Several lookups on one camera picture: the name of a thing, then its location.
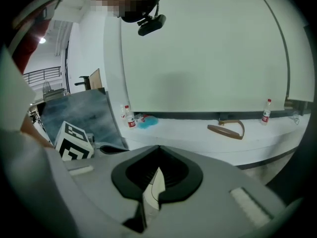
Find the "black railing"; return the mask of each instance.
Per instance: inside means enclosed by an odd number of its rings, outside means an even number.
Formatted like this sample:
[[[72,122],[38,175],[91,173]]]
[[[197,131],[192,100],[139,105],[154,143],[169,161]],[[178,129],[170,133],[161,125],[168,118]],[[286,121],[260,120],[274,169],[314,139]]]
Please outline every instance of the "black railing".
[[[33,84],[35,82],[47,80],[49,78],[60,77],[60,76],[61,76],[60,66],[40,69],[40,70],[23,74],[23,78],[28,84]]]

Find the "person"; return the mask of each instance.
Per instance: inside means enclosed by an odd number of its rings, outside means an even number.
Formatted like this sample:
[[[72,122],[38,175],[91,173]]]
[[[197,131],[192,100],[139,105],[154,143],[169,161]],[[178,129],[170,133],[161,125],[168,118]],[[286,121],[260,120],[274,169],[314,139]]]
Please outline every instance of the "person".
[[[7,25],[7,28],[5,29],[5,37],[4,43],[7,47],[10,47],[10,44],[12,43],[13,38],[16,36],[18,31],[25,27],[29,22],[33,22],[31,24],[31,27],[27,31],[27,33],[24,35],[24,37],[21,39],[20,43],[17,45],[15,50],[12,53],[13,61],[15,62],[17,68],[21,72],[21,74],[24,73],[25,67],[30,59],[30,56],[35,51],[39,44],[39,40],[45,35],[51,18],[53,17],[53,13],[49,13],[49,17],[41,17],[43,14],[43,11],[48,8],[49,5],[53,4],[54,6],[59,4],[60,0],[50,0],[48,2],[45,2],[40,7],[36,8],[34,11],[31,11],[21,22],[15,23],[16,16],[24,10],[28,5],[30,5],[32,2],[36,0],[16,0],[18,3],[14,8],[12,8],[13,13],[7,16],[14,15],[14,17],[11,18],[5,18],[5,22],[10,22],[9,25]],[[116,11],[118,11],[119,15],[122,15],[122,12],[124,11],[132,11],[136,10],[135,3],[137,1],[142,0],[96,0],[99,1],[101,5],[103,6],[112,6]],[[32,136],[34,139],[36,139],[41,145],[44,147],[51,147],[53,146],[45,139],[43,138],[39,132],[34,128],[32,122],[30,121],[28,115],[25,117],[23,124],[21,126],[21,132],[26,133],[30,136]]]

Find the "brown strap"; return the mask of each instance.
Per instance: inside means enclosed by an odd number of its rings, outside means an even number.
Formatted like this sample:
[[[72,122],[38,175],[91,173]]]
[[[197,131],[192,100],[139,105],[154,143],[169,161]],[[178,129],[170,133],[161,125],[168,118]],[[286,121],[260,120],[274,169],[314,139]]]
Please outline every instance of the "brown strap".
[[[239,120],[219,121],[219,125],[225,125],[226,123],[238,123],[238,124],[240,124],[242,129],[243,129],[242,136],[240,136],[235,131],[232,131],[230,129],[226,129],[224,127],[216,126],[216,125],[208,125],[207,128],[210,129],[211,131],[216,132],[218,134],[221,134],[223,136],[241,140],[244,136],[244,131],[245,131],[243,123]]]

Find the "bottle with red cap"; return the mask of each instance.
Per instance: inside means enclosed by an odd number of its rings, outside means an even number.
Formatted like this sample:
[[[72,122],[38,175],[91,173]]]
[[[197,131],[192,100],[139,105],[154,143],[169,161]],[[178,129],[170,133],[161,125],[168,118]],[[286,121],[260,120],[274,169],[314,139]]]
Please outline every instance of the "bottle with red cap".
[[[125,106],[125,113],[129,128],[135,128],[134,113],[131,111],[129,105]]]
[[[268,99],[267,100],[267,103],[266,103],[266,106],[264,108],[264,112],[263,112],[263,116],[262,116],[262,121],[261,123],[263,125],[267,125],[268,123],[268,119],[269,119],[269,115],[271,114],[271,99]]]

